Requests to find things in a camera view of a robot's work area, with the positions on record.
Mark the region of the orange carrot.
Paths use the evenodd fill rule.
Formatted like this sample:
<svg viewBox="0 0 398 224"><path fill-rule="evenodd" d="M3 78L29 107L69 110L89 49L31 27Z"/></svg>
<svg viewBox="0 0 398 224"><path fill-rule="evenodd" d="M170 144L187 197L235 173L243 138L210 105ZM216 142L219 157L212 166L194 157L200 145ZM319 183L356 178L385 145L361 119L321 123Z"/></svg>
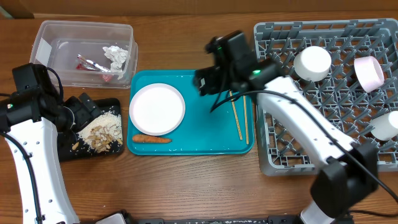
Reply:
<svg viewBox="0 0 398 224"><path fill-rule="evenodd" d="M150 136L146 134L136 134L132 140L137 143L153 143L153 144L167 144L172 142L169 138L162 138L157 136Z"/></svg>

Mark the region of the red snack wrapper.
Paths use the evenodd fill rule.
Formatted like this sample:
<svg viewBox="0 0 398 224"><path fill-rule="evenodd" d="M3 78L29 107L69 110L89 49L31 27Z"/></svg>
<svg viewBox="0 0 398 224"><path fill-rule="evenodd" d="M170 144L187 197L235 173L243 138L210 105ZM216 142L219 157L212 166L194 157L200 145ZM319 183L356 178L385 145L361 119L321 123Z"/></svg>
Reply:
<svg viewBox="0 0 398 224"><path fill-rule="evenodd" d="M77 59L78 59L78 65L76 66L77 70L111 73L111 70L109 68L99 65L98 63L85 58L81 54L77 54Z"/></svg>

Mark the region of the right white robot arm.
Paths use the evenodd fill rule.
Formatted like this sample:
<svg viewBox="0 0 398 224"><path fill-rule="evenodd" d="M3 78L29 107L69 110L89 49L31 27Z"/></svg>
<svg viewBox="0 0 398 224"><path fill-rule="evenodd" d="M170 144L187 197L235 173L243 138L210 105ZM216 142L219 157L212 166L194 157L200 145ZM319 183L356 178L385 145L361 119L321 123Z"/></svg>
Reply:
<svg viewBox="0 0 398 224"><path fill-rule="evenodd" d="M237 98L249 95L306 150L318 174L310 188L312 202L301 211L298 222L334 223L377 190L375 147L355 143L332 125L277 62L225 62L196 70L193 84L202 96L226 90Z"/></svg>

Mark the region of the cream bowl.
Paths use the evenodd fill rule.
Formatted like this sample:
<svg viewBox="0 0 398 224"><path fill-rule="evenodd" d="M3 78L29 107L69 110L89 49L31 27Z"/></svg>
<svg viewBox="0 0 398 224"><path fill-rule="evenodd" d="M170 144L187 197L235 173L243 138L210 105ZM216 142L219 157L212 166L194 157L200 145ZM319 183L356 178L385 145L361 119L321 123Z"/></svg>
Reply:
<svg viewBox="0 0 398 224"><path fill-rule="evenodd" d="M329 72L331 56L327 50L319 46L311 46L302 50L294 59L294 70L303 80L318 82Z"/></svg>

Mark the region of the food scraps and rice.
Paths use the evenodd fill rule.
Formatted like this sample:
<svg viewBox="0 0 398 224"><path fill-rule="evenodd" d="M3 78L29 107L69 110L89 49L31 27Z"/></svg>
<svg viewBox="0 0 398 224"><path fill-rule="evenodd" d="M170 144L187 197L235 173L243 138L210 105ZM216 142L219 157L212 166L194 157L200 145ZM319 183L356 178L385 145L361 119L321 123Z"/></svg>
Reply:
<svg viewBox="0 0 398 224"><path fill-rule="evenodd" d="M72 144L72 151L90 153L110 152L111 145L123 144L121 115L107 111L94 119L77 133L78 141Z"/></svg>

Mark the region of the white cup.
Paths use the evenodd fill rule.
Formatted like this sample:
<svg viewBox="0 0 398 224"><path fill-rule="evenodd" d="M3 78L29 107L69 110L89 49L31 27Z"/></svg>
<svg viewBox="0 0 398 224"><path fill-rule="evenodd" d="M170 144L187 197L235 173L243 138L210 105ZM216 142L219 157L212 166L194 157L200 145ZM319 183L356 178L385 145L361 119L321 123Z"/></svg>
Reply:
<svg viewBox="0 0 398 224"><path fill-rule="evenodd" d="M397 135L397 111L391 111L380 117L372 119L370 125L374 127L371 134L382 141L392 139Z"/></svg>

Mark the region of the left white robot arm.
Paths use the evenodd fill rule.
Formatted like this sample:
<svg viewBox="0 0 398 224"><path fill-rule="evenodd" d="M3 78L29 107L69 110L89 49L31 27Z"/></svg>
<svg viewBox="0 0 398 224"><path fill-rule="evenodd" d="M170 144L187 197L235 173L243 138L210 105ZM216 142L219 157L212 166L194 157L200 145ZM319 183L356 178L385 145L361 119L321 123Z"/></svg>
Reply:
<svg viewBox="0 0 398 224"><path fill-rule="evenodd" d="M1 102L1 136L14 159L24 223L79 223L63 181L57 137L82 130L100 114L86 93L62 101L58 93L20 91Z"/></svg>

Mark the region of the wooden chopstick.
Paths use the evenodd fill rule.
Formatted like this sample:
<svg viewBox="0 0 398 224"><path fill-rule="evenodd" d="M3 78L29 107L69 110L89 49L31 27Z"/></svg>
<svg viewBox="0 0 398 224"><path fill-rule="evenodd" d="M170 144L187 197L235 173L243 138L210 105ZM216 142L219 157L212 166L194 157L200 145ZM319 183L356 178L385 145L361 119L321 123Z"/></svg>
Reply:
<svg viewBox="0 0 398 224"><path fill-rule="evenodd" d="M246 95L243 96L243 109L244 109L244 127L245 127L245 138L246 144L249 144L249 132L248 132L248 112L247 112L247 103L246 103Z"/></svg>
<svg viewBox="0 0 398 224"><path fill-rule="evenodd" d="M232 106L232 109L233 109L233 114L234 114L236 127L237 127L237 131L238 131L238 136L239 136L239 139L242 141L243 140L243 136L242 136L242 133L241 133L241 128L240 128L240 123L239 123L239 119L238 119L238 114L237 114L237 111L236 111L235 103L232 100L231 100L231 106Z"/></svg>

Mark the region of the white tissue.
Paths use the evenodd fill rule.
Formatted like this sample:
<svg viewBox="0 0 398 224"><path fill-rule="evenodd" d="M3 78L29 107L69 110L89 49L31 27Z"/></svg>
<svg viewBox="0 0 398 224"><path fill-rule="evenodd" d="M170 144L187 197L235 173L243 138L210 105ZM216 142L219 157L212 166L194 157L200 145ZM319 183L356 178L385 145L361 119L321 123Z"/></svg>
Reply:
<svg viewBox="0 0 398 224"><path fill-rule="evenodd" d="M108 73L118 73L118 80L122 79L123 65L127 60L127 50L118 46L103 47L104 56L110 60L110 65L106 67Z"/></svg>

